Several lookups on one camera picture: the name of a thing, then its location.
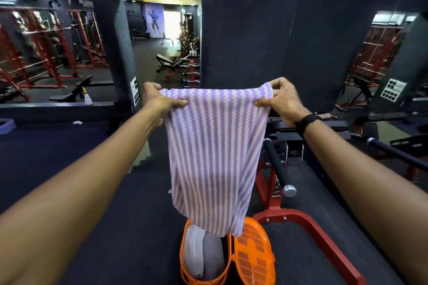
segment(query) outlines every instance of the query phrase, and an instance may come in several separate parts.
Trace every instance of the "striped towel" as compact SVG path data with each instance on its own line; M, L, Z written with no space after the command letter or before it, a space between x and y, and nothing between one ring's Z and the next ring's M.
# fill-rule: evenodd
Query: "striped towel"
M273 97L269 83L254 89L163 89L187 99L165 117L174 207L218 236L242 233Z

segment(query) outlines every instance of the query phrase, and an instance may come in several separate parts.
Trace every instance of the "red curved metal base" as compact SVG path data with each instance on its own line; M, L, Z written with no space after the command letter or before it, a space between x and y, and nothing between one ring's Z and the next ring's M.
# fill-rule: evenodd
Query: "red curved metal base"
M334 267L349 285L366 285L365 278L355 269L340 249L334 244L324 230L308 215L289 208L267 209L257 213L253 218L262 223L291 221L299 224L315 240Z

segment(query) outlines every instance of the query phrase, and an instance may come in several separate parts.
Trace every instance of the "orange basket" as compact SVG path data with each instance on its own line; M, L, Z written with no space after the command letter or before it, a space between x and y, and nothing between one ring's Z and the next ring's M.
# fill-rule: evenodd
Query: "orange basket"
M188 285L223 285L226 282L230 262L234 261L239 277L246 285L273 285L275 284L274 254L270 242L262 226L252 218L245 218L242 235L234 237L235 252L232 253L232 236L227 234L228 261L223 273L211 280L201 281L192 277L186 269L183 259L183 250L187 228L192 225L187 220L180 248L181 278Z

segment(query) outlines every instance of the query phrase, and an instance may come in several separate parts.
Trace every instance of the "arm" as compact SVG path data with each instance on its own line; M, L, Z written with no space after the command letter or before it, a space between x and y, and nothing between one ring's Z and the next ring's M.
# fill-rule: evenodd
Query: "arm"
M277 96L261 99L291 126L311 114L285 78ZM428 284L428 194L356 149L322 121L304 137L352 212L411 284Z
M55 284L107 209L150 133L174 106L145 83L144 108L101 145L0 216L0 284Z

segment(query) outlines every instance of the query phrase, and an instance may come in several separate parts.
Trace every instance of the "person's left hand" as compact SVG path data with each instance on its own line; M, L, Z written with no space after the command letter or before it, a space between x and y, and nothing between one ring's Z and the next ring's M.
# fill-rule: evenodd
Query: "person's left hand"
M187 105L187 99L174 99L165 97L159 90L162 87L155 82L144 83L144 93L142 95L142 103L145 109L150 110L154 115L156 126L161 126L163 118L173 107L184 107Z

